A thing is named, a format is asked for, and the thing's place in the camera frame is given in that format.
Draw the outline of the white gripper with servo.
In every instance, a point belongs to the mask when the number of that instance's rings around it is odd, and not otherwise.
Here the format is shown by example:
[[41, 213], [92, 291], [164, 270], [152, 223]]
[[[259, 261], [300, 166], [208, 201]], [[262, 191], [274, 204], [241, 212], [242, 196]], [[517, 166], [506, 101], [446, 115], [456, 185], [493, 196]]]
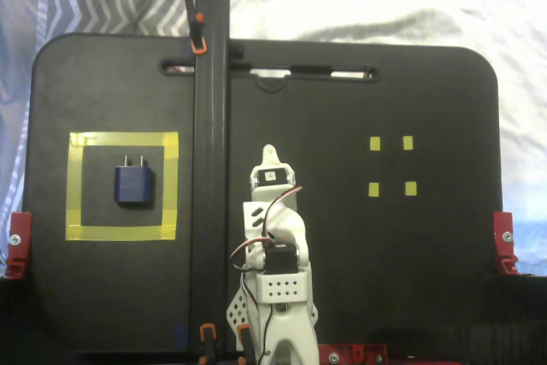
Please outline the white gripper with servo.
[[293, 168], [279, 159], [272, 144], [263, 147], [262, 162], [251, 170], [250, 183], [251, 198], [259, 202], [272, 202], [297, 185]]

